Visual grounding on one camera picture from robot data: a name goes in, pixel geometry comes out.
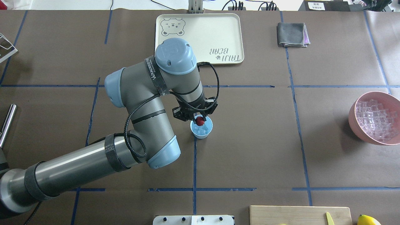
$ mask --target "yellow fruit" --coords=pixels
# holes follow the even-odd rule
[[[375,218],[367,215],[360,215],[358,217],[357,225],[381,225]]]

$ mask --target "silver metal handle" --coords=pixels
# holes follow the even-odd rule
[[[4,141],[6,140],[8,130],[10,129],[12,119],[17,111],[17,105],[11,104],[8,109],[6,120],[4,121],[3,128],[0,131],[0,148],[3,148]]]

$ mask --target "bowl of ice cubes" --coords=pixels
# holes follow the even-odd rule
[[[209,117],[206,117],[206,120],[203,121],[201,126],[198,126],[193,121],[190,122],[190,129],[192,130],[193,135],[198,139],[206,138],[212,130],[212,121]]]
[[[390,94],[372,91],[363,94],[349,112],[349,124],[363,141],[374,145],[400,143],[400,101]]]

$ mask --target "label sticker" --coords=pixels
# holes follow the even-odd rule
[[[309,2],[308,8],[311,10],[325,10],[323,2]]]

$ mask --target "pink bowl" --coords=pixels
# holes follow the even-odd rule
[[[373,139],[372,137],[368,136],[363,129],[360,127],[360,125],[357,122],[357,117],[356,117],[356,104],[359,101],[369,101],[371,99],[378,100],[379,103],[382,103],[384,108],[388,108],[390,112],[396,111],[399,114],[399,117],[395,118],[395,123],[394,126],[397,130],[400,131],[400,101],[393,97],[390,94],[380,92],[380,91],[371,91],[363,94],[360,98],[357,99],[357,101],[351,106],[350,112],[349,112],[349,124],[351,129],[353,130],[354,134],[356,134],[361,140],[366,141],[368,143],[374,144],[374,145],[398,145],[400,144],[400,135],[397,135],[390,140],[388,140],[386,143],[377,141]]]

